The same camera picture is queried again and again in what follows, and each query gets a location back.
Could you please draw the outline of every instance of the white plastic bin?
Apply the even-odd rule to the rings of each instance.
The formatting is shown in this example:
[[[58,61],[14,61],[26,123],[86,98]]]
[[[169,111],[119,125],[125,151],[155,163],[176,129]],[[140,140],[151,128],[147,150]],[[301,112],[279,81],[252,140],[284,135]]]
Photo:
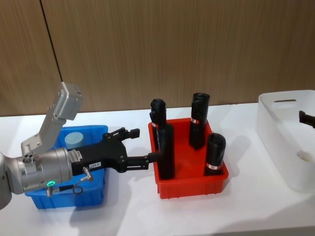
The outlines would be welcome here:
[[[315,191],[315,129],[299,122],[299,111],[315,116],[315,91],[259,96],[257,132],[287,184]]]

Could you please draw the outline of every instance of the wood paneling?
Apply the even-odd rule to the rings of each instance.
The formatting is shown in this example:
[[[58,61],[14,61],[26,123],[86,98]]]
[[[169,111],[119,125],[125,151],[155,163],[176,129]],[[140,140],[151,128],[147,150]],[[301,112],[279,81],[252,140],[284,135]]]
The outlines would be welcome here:
[[[85,111],[255,102],[315,89],[313,0],[43,0]]]
[[[0,0],[0,116],[45,114],[59,83],[39,0]]]

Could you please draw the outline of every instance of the white table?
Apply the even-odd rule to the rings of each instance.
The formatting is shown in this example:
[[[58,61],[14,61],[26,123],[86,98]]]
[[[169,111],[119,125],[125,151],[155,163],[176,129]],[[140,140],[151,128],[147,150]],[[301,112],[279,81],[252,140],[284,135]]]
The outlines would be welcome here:
[[[283,181],[255,131],[256,112],[257,104],[209,108],[212,130],[227,140],[224,160],[230,175],[221,194],[161,200],[152,164],[148,171],[124,174],[110,169],[102,206],[38,210],[31,198],[14,195],[0,211],[0,235],[252,235],[221,233],[296,227],[302,228],[286,233],[314,232],[315,195],[295,192]],[[168,119],[186,117],[190,108],[167,110]],[[11,157],[21,155],[21,141],[35,134],[43,119],[0,118],[0,150]],[[66,126],[106,124],[109,131],[140,128],[140,138],[126,140],[125,145],[129,155],[144,155],[151,151],[149,122],[149,110],[139,110],[81,113]]]

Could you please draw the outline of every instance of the green indicator light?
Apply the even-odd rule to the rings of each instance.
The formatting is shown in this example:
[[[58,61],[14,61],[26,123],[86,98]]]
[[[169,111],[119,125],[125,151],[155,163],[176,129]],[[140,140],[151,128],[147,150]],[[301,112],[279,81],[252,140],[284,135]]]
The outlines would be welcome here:
[[[56,183],[56,182],[54,182],[54,181],[49,181],[49,182],[47,183],[47,186],[53,186],[55,183]]]

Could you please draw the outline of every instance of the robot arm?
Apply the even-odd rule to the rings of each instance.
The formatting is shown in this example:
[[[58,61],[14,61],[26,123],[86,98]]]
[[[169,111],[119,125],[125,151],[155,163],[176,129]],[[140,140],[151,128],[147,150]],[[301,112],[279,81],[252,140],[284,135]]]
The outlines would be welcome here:
[[[158,160],[157,153],[141,157],[127,156],[122,141],[139,137],[139,129],[129,132],[121,128],[103,134],[102,141],[94,145],[49,150],[66,120],[75,118],[82,102],[79,88],[62,82],[53,106],[48,107],[39,133],[22,142],[23,155],[9,158],[0,152],[0,209],[11,201],[11,193],[22,194],[41,189],[52,183],[69,181],[80,174],[86,174],[85,179],[92,180],[90,172],[102,168],[113,168],[119,173],[147,170],[149,163]]]

